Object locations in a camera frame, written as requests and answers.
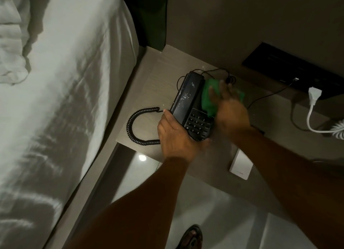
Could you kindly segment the person's left forearm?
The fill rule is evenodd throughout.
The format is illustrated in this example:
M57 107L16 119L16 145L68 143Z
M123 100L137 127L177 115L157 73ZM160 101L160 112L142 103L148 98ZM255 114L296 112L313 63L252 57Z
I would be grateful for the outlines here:
M66 249L165 249L190 158L169 156L136 189L102 211Z

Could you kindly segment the person's sandalled foot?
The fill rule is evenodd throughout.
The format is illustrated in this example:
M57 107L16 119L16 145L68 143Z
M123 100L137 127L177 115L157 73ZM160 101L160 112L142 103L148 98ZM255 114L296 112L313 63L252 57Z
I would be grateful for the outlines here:
M202 249L203 234L200 225L194 224L190 226L175 249Z

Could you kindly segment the white bed mattress sheet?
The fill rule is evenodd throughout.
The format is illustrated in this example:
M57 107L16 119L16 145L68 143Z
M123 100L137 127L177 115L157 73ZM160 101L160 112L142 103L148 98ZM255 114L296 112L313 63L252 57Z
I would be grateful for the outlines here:
M0 249L42 249L137 63L124 0L30 0L27 78L0 84Z

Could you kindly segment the black telephone base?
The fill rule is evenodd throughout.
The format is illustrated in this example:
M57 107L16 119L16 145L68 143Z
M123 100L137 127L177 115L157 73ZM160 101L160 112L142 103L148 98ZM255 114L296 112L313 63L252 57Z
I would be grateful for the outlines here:
M196 141L203 141L210 135L211 128L214 124L214 117L208 117L207 113L192 109L192 113L187 119L185 125L182 125L189 136Z

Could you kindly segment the crumpled white blanket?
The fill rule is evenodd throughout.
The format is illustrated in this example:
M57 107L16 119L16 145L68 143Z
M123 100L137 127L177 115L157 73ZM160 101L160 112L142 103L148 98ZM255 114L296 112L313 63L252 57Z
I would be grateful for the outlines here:
M18 84L28 76L23 50L30 19L30 0L0 0L0 84Z

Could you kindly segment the green cleaning cloth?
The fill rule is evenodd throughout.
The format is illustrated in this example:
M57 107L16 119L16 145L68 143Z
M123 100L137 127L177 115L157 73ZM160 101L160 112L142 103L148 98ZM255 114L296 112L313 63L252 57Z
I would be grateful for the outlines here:
M238 113L243 113L244 107L242 102L227 100L221 102L211 102L209 99L209 86L216 86L216 83L220 80L208 79L205 81L202 95L201 95L201 107L207 113L208 117L217 117L217 112L220 111L219 118L224 118L225 115L232 115L236 110Z

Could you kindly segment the person's left hand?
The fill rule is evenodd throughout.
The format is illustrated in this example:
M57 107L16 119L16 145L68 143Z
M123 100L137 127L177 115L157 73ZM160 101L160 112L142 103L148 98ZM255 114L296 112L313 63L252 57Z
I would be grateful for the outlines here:
M192 146L192 138L187 130L175 119L169 110L164 109L161 120L157 126L164 162L168 160L182 160L187 165L201 151L195 151Z

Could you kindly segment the person's right forearm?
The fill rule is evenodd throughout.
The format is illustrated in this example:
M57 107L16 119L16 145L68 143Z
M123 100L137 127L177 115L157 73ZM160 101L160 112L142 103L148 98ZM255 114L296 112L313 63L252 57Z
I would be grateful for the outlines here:
M225 132L318 249L344 249L344 179L263 137L250 125L225 126Z

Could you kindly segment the black wall socket panel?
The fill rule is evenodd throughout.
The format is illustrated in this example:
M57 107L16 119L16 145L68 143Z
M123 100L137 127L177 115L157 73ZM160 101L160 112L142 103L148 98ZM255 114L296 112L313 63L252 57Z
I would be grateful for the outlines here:
M320 99L344 94L344 77L262 42L242 65L296 90L322 91Z

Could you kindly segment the small white box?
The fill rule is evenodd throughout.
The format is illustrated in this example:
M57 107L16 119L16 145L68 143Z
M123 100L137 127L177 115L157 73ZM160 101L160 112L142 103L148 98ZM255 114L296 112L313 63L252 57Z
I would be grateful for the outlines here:
M229 172L244 180L247 180L251 173L252 167L252 161L241 149L238 149L230 165Z

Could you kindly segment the dark green headboard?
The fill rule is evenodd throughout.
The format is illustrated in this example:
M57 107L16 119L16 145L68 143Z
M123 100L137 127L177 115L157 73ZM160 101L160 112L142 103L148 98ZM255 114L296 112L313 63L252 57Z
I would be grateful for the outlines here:
M124 0L134 21L139 45L163 51L168 0Z

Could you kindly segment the black telephone handset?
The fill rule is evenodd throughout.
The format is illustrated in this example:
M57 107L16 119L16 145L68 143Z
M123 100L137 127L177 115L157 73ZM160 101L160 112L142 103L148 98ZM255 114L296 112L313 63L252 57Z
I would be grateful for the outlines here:
M201 95L204 84L205 78L199 73L191 71L185 76L170 108L170 112L181 125L185 125L193 108L202 111Z

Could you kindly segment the person's right hand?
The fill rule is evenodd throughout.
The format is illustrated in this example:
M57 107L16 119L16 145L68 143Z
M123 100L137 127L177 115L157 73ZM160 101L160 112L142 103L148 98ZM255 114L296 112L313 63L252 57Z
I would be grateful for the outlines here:
M232 115L225 115L224 118L219 118L219 116L220 111L217 112L217 117L215 117L216 125L232 143L236 144L240 137L253 130L245 107L243 113L238 113L235 110Z

